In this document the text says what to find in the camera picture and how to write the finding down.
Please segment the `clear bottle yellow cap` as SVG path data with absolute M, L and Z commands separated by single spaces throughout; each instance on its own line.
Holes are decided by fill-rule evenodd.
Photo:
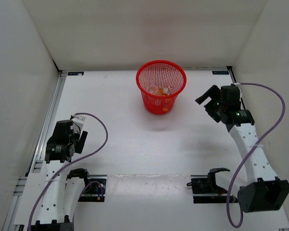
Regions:
M 161 91 L 162 96 L 171 95 L 171 88 L 170 87 L 163 87 L 160 91 Z

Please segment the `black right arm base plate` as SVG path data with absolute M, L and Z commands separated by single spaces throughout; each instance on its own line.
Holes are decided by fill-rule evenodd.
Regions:
M 194 204 L 225 204 L 227 189 L 216 184 L 216 174 L 229 172 L 224 167 L 212 168 L 207 175 L 191 175 L 191 181 L 186 184 L 192 189 Z

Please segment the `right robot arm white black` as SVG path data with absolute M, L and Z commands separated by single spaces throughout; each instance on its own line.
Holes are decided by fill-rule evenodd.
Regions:
M 231 203 L 231 190 L 244 167 L 247 183 L 241 185 L 236 193 L 241 211 L 279 210 L 289 193 L 289 182 L 281 180 L 270 166 L 260 146 L 263 137 L 257 136 L 254 118 L 249 110 L 241 108 L 239 87 L 235 84 L 220 88 L 213 85 L 196 102 L 202 104 L 207 98 L 210 101 L 204 106 L 205 111 L 214 121 L 225 124 L 242 157 L 230 180 L 226 203 Z

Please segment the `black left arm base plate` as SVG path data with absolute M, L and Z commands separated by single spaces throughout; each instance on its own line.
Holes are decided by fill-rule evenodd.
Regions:
M 105 201 L 107 175 L 90 175 L 89 186 L 79 197 L 79 202 L 97 202 Z

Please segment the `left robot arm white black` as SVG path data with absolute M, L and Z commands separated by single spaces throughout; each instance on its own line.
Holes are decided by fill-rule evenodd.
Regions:
M 82 153 L 88 133 L 83 131 L 85 118 L 73 115 L 56 122 L 46 143 L 45 187 L 29 215 L 29 231 L 72 231 L 72 221 L 80 193 L 91 188 L 86 169 L 69 170 L 74 154 Z

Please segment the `red mesh plastic bin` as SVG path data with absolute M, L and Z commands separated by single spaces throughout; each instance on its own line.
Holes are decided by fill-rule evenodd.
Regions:
M 166 60 L 145 63 L 136 74 L 136 84 L 145 108 L 157 115 L 166 114 L 172 109 L 186 82 L 184 70 Z

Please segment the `orange juice bottle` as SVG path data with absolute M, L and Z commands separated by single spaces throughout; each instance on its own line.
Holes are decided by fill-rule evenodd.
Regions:
M 169 89 L 159 89 L 159 94 L 160 96 L 169 96 L 170 95 L 170 90 Z

